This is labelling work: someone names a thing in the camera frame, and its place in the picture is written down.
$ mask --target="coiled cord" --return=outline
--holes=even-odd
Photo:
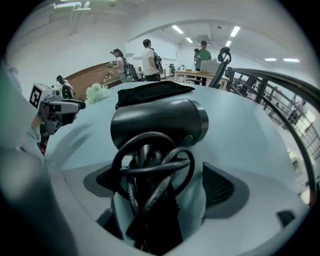
[[[129,153],[136,152],[145,145],[159,146],[160,148],[169,151],[169,153],[164,157],[161,163],[156,166],[121,168],[124,156]],[[177,159],[176,156],[181,152],[185,152],[189,159]],[[187,147],[176,147],[172,139],[164,133],[150,131],[133,137],[119,149],[112,162],[111,170],[114,172],[120,172],[121,177],[126,177],[126,187],[128,192],[126,192],[120,185],[117,192],[129,200],[134,215],[134,219],[126,231],[127,236],[132,239],[139,239],[139,234],[143,232],[139,227],[144,225],[144,221],[146,219],[145,216],[168,189],[175,171],[181,170],[187,166],[189,166],[189,171],[186,178],[182,184],[174,190],[174,194],[176,196],[188,185],[195,171],[195,159]],[[165,177],[157,185],[151,196],[146,200],[145,204],[138,205],[138,201],[136,199],[137,188],[134,177],[150,177],[158,174]]]

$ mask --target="railing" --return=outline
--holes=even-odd
[[[235,93],[239,94],[241,96],[245,96],[246,93],[248,93],[247,98],[251,100],[255,100],[257,96],[253,94],[252,92],[248,91],[249,89],[244,88],[242,85],[245,83],[242,80],[234,78],[233,81],[235,83],[238,83],[239,85],[233,84],[231,85],[231,89],[235,91]],[[259,87],[256,85],[251,85],[251,88],[259,91]],[[298,133],[300,139],[302,140],[305,148],[307,149],[308,153],[313,156],[313,158],[316,160],[320,157],[320,137],[312,125],[312,122],[308,120],[306,115],[303,113],[303,111],[300,111],[298,106],[290,100],[285,94],[283,94],[280,90],[276,89],[274,86],[271,86],[270,84],[266,85],[266,88],[270,88],[271,92],[264,91],[262,92],[264,96],[270,100],[272,103],[275,103],[278,109],[281,111],[281,113],[293,124],[293,127],[295,128],[295,131]],[[288,101],[287,104],[280,101],[279,98],[284,98]],[[278,125],[280,125],[283,128],[285,127],[285,124],[277,117],[273,116],[273,112],[269,106],[265,104],[264,101],[260,102],[261,105],[264,106],[264,110],[268,113],[269,117]]]
[[[247,76],[248,79],[243,81],[235,78],[235,74]],[[269,83],[292,91],[313,105],[318,112],[320,112],[320,90],[299,79],[263,70],[228,67],[226,76],[229,77],[226,86],[228,92],[233,91],[239,96],[262,105],[275,123],[289,130],[292,134],[306,167],[310,188],[310,204],[312,205],[316,200],[317,187],[310,156],[314,159],[320,157],[320,137],[299,106],[276,86]],[[280,101],[280,97],[287,100],[287,104]]]

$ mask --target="headrest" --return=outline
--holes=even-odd
[[[224,62],[227,56],[229,56],[229,63],[230,63],[231,62],[230,48],[229,47],[221,48],[220,53],[218,54],[218,61]]]

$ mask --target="laptop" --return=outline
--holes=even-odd
[[[219,68],[220,63],[213,61],[201,60],[200,72],[215,74]]]

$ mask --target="green shirt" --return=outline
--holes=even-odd
[[[196,61],[196,65],[195,65],[196,69],[200,69],[201,61],[209,61],[212,59],[210,51],[208,50],[202,50],[202,49],[199,50],[199,52],[195,53],[194,58],[197,58],[197,56],[200,56],[200,59]]]

